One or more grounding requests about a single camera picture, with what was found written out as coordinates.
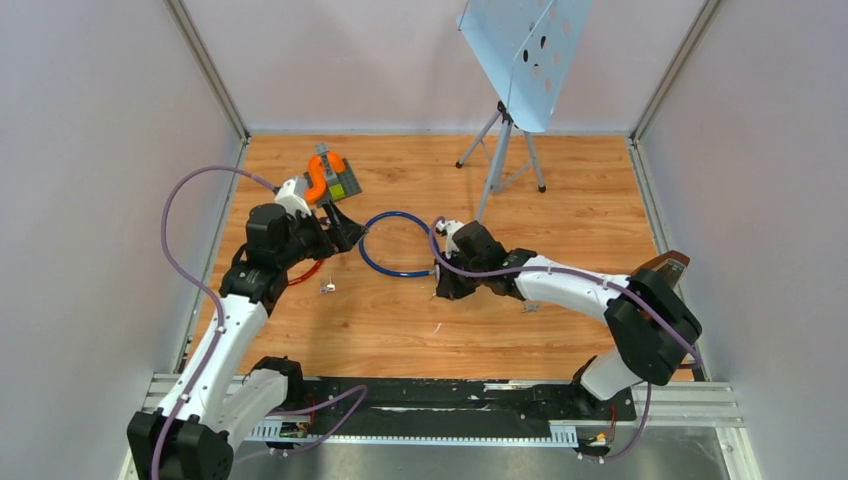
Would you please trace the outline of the blue cable lock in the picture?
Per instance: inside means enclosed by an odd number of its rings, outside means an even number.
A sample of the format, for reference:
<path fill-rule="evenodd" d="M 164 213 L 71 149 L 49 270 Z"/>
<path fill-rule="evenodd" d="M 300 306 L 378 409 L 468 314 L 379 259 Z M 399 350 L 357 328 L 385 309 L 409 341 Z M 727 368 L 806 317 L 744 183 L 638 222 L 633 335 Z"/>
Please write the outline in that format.
<path fill-rule="evenodd" d="M 430 234 L 429 225 L 416 215 L 400 210 L 381 212 L 370 218 L 365 227 L 369 232 L 376 232 L 376 245 L 378 248 L 384 248 L 384 251 L 380 250 L 376 256 L 372 254 L 370 249 L 372 235 L 369 235 L 358 245 L 362 260 L 372 270 L 386 277 L 416 279 L 433 276 L 435 269 L 432 266 L 423 269 L 398 269 L 384 263 L 384 260 L 389 260 L 395 254 L 399 254 L 401 259 L 408 258 L 415 246 L 411 242 L 414 238 L 409 230 L 380 226 L 380 223 L 385 220 L 391 223 L 397 219 L 414 223 L 423 232 L 424 239 L 427 239 Z"/>

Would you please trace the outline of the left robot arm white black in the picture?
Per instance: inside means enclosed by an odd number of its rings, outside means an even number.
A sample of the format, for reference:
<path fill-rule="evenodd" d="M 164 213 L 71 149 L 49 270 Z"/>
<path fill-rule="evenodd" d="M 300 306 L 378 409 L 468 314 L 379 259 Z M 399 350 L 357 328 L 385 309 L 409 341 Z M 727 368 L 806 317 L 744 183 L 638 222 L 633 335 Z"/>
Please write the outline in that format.
<path fill-rule="evenodd" d="M 248 347 L 301 261 L 327 259 L 355 248 L 367 233 L 334 203 L 313 211 L 266 203 L 246 221 L 246 241 L 214 294 L 215 313 L 194 356 L 151 412 L 127 427 L 141 479 L 226 479 L 248 434 L 272 410 L 298 411 L 306 400 L 299 363 L 267 357 L 234 392 L 228 391 Z"/>

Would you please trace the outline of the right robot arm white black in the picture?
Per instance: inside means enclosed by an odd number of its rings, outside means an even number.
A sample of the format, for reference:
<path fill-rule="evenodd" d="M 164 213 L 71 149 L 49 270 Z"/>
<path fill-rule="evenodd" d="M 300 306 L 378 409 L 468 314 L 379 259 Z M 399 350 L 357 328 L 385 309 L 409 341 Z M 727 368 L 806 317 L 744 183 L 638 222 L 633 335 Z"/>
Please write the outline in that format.
<path fill-rule="evenodd" d="M 638 383 L 666 385 L 680 369 L 702 363 L 702 326 L 675 288 L 690 264 L 670 250 L 630 273 L 602 274 L 553 261 L 533 250 L 506 249 L 481 223 L 437 218 L 430 235 L 436 294 L 458 300 L 485 287 L 522 302 L 558 305 L 596 319 L 613 348 L 574 376 L 571 403 L 596 417 L 620 391 Z"/>

